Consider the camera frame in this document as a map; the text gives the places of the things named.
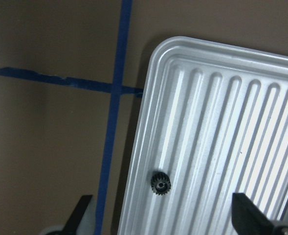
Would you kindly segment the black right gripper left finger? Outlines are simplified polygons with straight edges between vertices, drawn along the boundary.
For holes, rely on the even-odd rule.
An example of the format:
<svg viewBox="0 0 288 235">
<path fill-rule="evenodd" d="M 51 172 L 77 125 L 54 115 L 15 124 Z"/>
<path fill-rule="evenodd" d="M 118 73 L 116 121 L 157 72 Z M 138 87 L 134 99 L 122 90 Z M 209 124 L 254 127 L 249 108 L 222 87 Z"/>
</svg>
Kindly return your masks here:
<svg viewBox="0 0 288 235">
<path fill-rule="evenodd" d="M 83 216 L 87 211 L 91 200 L 92 195 L 83 195 L 80 198 L 65 226 L 61 230 L 61 235 L 76 235 L 78 233 L 79 225 L 82 222 Z"/>
</svg>

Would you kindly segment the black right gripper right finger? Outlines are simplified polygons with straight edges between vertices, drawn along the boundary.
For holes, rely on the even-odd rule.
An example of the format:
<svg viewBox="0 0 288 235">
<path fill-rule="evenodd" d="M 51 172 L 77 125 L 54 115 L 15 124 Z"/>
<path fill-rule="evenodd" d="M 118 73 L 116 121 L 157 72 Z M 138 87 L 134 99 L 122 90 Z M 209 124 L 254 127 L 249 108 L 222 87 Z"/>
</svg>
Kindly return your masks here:
<svg viewBox="0 0 288 235">
<path fill-rule="evenodd" d="M 232 194 L 232 225 L 238 235 L 281 234 L 244 193 Z"/>
</svg>

